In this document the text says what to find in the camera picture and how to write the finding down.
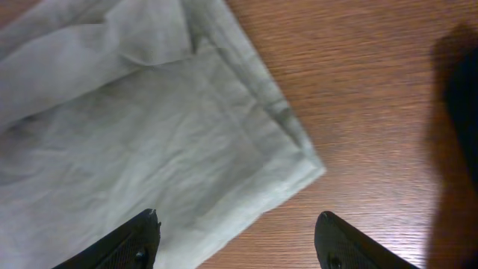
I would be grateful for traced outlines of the khaki green cargo shorts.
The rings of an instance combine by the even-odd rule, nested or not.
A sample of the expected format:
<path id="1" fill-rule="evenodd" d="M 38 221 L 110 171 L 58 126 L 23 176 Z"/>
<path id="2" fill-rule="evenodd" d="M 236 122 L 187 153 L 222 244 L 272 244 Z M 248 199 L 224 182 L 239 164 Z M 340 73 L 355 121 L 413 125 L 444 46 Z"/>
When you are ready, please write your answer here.
<path id="1" fill-rule="evenodd" d="M 224 1 L 42 1 L 1 28 L 1 266 L 51 268 L 142 210 L 195 268 L 324 174 Z"/>

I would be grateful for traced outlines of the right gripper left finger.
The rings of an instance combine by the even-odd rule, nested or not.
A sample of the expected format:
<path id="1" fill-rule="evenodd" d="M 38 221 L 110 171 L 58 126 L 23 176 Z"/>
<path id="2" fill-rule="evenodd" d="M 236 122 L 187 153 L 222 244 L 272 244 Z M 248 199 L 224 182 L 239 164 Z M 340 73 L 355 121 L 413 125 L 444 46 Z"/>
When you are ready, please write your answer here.
<path id="1" fill-rule="evenodd" d="M 54 269 L 153 269 L 160 228 L 148 208 Z"/>

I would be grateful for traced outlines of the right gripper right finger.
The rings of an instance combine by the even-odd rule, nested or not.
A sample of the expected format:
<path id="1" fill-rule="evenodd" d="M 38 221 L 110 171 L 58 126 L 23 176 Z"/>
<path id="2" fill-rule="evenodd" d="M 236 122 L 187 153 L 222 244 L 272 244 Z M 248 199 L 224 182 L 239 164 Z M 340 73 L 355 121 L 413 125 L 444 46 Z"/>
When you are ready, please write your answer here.
<path id="1" fill-rule="evenodd" d="M 317 218 L 314 247 L 322 269 L 418 269 L 330 211 Z"/>

